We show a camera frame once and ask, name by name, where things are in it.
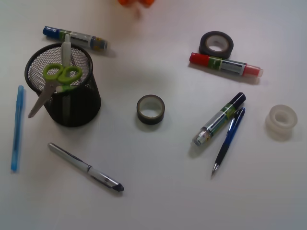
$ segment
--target orange object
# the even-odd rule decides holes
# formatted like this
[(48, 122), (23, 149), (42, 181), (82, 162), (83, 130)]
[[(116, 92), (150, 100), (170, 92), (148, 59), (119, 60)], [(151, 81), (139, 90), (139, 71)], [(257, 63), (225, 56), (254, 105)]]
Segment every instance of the orange object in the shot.
[(151, 5), (153, 4), (154, 0), (139, 0), (139, 2), (146, 5)]
[[(118, 0), (118, 2), (121, 5), (128, 5), (130, 3), (133, 3), (134, 1), (136, 1), (136, 0)], [(139, 2), (144, 4), (144, 5), (150, 6), (151, 4), (153, 4), (154, 0), (139, 0)]]

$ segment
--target pen clip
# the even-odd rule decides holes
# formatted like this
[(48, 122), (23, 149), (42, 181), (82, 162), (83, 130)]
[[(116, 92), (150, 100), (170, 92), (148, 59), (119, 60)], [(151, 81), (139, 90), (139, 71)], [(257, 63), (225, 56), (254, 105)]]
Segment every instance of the pen clip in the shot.
[(229, 135), (234, 129), (235, 127), (237, 126), (237, 122), (238, 122), (238, 119), (239, 119), (239, 116), (242, 114), (242, 111), (244, 110), (244, 107), (240, 108), (239, 110), (237, 110), (235, 112), (235, 115), (234, 117), (232, 118), (231, 120), (231, 123), (230, 123), (230, 126), (229, 126), (229, 130), (227, 132), (227, 134)]

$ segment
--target black tape roll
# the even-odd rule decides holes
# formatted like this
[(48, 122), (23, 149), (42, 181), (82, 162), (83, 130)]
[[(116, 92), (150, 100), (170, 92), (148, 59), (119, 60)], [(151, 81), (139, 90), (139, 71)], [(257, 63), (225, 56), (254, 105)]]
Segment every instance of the black tape roll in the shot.
[[(218, 46), (222, 50), (215, 51), (213, 49), (210, 49), (209, 48), (210, 46)], [(230, 57), (233, 48), (234, 48), (233, 40), (231, 39), (230, 36), (228, 36), (223, 32), (211, 31), (206, 33), (201, 38), (201, 44), (200, 44), (201, 54), (227, 59)]]
[[(142, 109), (158, 111), (158, 115), (150, 116), (149, 114), (143, 114)], [(136, 105), (136, 111), (138, 118), (144, 124), (155, 125), (163, 120), (165, 105), (162, 99), (156, 95), (146, 95), (143, 96)]]

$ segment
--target black mesh pen holder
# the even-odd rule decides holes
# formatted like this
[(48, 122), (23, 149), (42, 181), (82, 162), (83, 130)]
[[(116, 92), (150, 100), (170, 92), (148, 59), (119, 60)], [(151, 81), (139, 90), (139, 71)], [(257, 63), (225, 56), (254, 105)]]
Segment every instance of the black mesh pen holder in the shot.
[[(56, 43), (38, 50), (25, 67), (25, 80), (38, 96), (45, 86), (44, 67), (50, 63), (61, 64), (61, 45)], [(94, 79), (90, 55), (73, 44), (71, 45), (71, 65), (82, 69), (81, 78), (71, 84), (73, 89), (54, 92), (44, 106), (57, 123), (67, 127), (78, 127), (90, 122), (97, 115), (101, 99)], [(53, 74), (56, 71), (52, 69), (48, 73)]]

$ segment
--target green scissors handle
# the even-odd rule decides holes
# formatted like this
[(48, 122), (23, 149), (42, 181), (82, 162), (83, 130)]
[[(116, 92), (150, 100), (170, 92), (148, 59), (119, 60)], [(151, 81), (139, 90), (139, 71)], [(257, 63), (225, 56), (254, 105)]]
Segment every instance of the green scissors handle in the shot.
[[(55, 74), (48, 74), (51, 69), (58, 69)], [(73, 77), (66, 77), (69, 72), (75, 71), (76, 75)], [(82, 69), (77, 66), (63, 67), (61, 64), (53, 63), (47, 65), (43, 70), (43, 76), (46, 81), (58, 81), (64, 85), (70, 85), (76, 80), (79, 80), (82, 76)]]

